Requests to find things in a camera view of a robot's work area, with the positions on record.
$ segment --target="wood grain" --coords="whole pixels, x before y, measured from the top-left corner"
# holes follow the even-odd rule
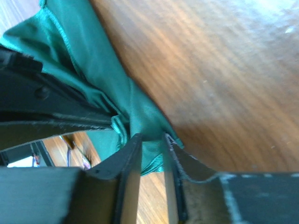
[[[91,0],[128,74],[217,170],[299,170],[299,4]]]
[[[75,143],[81,149],[85,149],[92,166],[100,163],[100,158],[96,153],[85,132],[74,134]],[[66,166],[67,146],[59,137],[43,140],[54,164],[56,166]],[[82,167],[82,156],[78,151],[73,151],[71,165]],[[167,202],[164,173],[152,173],[140,179],[137,221],[138,224],[168,223]]]
[[[0,36],[9,28],[33,16],[39,0],[0,0]]]

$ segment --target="green satin fabric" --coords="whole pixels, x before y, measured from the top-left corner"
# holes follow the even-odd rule
[[[4,46],[32,55],[43,71],[111,115],[111,131],[88,132],[102,160],[142,133],[142,175],[163,170],[162,133],[181,141],[155,104],[129,78],[87,0],[42,0],[41,10],[8,30]]]

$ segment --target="wooden table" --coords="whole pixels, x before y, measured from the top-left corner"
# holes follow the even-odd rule
[[[299,3],[91,0],[128,74],[217,170],[299,170]]]

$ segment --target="wooden floor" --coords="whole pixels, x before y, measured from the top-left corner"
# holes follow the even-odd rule
[[[36,0],[0,2],[18,9],[0,9],[4,28],[36,9]],[[91,2],[128,75],[187,152],[217,170],[299,170],[298,0]],[[141,194],[164,195],[159,174],[146,178]],[[140,222],[167,222],[151,213],[164,204],[151,203]]]
[[[100,163],[92,143],[85,132],[75,133],[76,145],[85,151],[91,159],[92,167]],[[66,166],[67,146],[59,137],[44,140],[44,144],[55,166]],[[71,166],[82,166],[82,155],[78,150],[71,153]],[[138,199],[138,224],[163,224],[168,223],[165,181],[163,173],[152,173],[140,179]]]

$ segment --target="green cloth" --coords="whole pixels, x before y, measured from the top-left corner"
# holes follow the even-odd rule
[[[88,132],[102,160],[142,133],[142,175],[163,170],[162,134],[183,147],[167,119],[129,78],[87,0],[42,0],[41,10],[0,43],[43,63],[43,72],[80,91],[112,119],[111,131]]]

